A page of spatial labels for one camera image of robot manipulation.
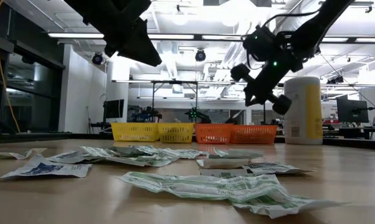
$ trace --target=crumpled paper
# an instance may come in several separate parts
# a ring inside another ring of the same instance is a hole
[[[216,155],[209,154],[209,159],[256,159],[263,157],[262,152],[257,152],[249,149],[231,149],[229,151],[214,150]]]
[[[30,161],[21,168],[3,175],[6,177],[30,177],[38,175],[72,175],[76,177],[86,177],[91,164],[59,164],[46,160],[41,154],[35,155]]]
[[[15,153],[15,152],[0,152],[0,158],[9,158],[9,157],[14,157],[17,160],[22,160],[22,159],[27,159],[31,155],[36,155],[44,152],[47,148],[34,148],[30,149],[26,152],[22,153]]]
[[[276,174],[276,175],[287,175],[287,174],[304,174],[307,172],[314,172],[314,170],[305,170],[296,168],[288,165],[280,165],[271,162],[259,162],[243,165],[240,169],[201,169],[201,175],[207,175],[211,177],[229,177],[238,176],[245,174],[252,175],[263,175],[263,174]]]
[[[198,159],[199,166],[206,169],[235,169],[250,163],[249,159]]]
[[[275,175],[238,176],[229,179],[208,176],[157,175],[129,172],[120,180],[154,193],[169,192],[182,198],[228,200],[237,208],[278,218],[307,210],[344,205],[287,194]]]
[[[134,166],[162,167],[178,159],[195,159],[197,156],[207,154],[197,150],[159,149],[153,146],[110,147],[108,149],[82,146],[80,148],[81,151],[69,151],[47,159],[52,162],[72,164],[108,160]]]

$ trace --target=yellow label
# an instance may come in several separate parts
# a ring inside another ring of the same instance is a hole
[[[306,89],[306,137],[323,138],[319,85],[308,85]]]

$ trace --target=white canister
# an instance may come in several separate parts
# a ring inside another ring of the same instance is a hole
[[[285,96],[292,105],[285,115],[287,144],[323,143],[320,80],[298,77],[285,82]]]

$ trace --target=orange basket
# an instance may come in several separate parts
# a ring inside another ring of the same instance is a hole
[[[273,144],[277,126],[233,125],[230,142],[234,144]]]
[[[228,144],[233,124],[196,124],[199,144]]]

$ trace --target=window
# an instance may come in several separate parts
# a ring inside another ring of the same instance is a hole
[[[57,130],[56,124],[53,122],[54,114],[52,114],[55,113],[55,110],[52,110],[52,100],[50,98],[12,88],[7,88],[6,92],[9,95],[14,116],[22,132],[32,131],[38,133]],[[7,100],[5,101],[3,121],[10,128],[17,130]]]
[[[7,73],[9,84],[16,84],[46,95],[55,95],[58,93],[54,91],[57,79],[54,70],[33,61],[33,59],[18,54],[9,56]]]
[[[265,111],[265,119],[266,123],[270,124],[273,119],[283,120],[284,117],[273,110],[267,110]],[[263,122],[263,110],[252,110],[252,122],[254,125],[261,125],[261,122]]]

